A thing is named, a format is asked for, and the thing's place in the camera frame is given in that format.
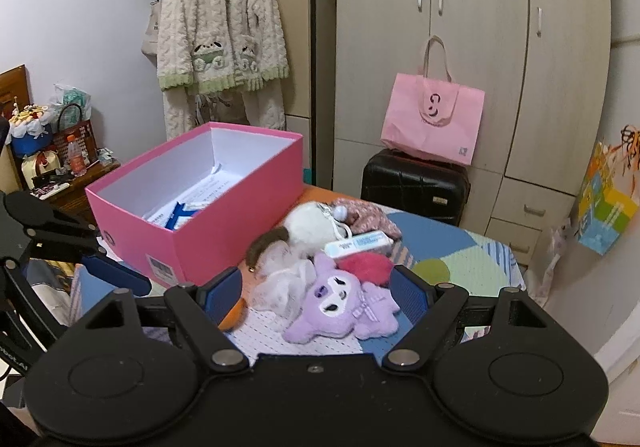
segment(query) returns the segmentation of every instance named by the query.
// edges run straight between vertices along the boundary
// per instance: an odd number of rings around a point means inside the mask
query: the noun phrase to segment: patterned tablecloth
[[[318,188],[309,188],[302,201],[331,202],[340,195]],[[488,237],[479,236],[429,218],[383,208],[402,231],[402,240],[395,244],[391,260],[404,265],[430,284],[449,281],[463,286],[471,295],[495,296],[505,286],[524,287],[524,280],[510,248]],[[254,275],[244,266],[243,295],[250,300],[255,286]],[[282,338],[282,321],[271,312],[249,309],[244,324],[229,334],[231,340],[255,362],[259,353],[287,355],[336,355],[373,353],[380,360],[411,329],[404,313],[399,313],[400,328],[384,339],[360,341],[348,335],[344,339],[316,337],[306,345],[289,344]],[[482,329],[467,329],[467,338],[482,334]]]

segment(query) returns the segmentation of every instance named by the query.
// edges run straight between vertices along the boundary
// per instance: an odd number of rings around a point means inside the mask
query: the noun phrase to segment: gingham bow
[[[353,316],[357,319],[364,313],[367,317],[369,317],[369,320],[378,322],[378,318],[376,317],[376,314],[373,312],[373,309],[370,305],[378,301],[382,301],[385,298],[382,295],[377,295],[375,297],[371,297],[370,300],[367,300],[367,296],[362,290],[360,291],[359,296],[360,305],[353,311]]]

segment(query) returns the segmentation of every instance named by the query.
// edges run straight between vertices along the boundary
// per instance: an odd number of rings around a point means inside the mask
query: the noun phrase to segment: cardboard box
[[[218,122],[148,151],[86,189],[113,251],[163,286],[202,285],[240,263],[302,191],[302,135]],[[176,202],[197,198],[210,204],[179,229],[164,228]]]

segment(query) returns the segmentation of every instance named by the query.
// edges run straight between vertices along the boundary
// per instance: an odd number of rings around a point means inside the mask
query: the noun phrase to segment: fluffy cardigan
[[[192,94],[289,75],[276,0],[162,0],[158,78],[162,90],[188,86]]]

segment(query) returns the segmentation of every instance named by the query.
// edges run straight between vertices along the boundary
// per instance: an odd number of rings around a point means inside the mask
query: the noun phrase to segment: brown plush ear
[[[262,236],[257,237],[254,242],[249,245],[244,257],[244,262],[246,263],[246,266],[249,267],[249,271],[255,270],[261,253],[276,241],[289,241],[289,231],[284,227],[276,227],[265,232]]]

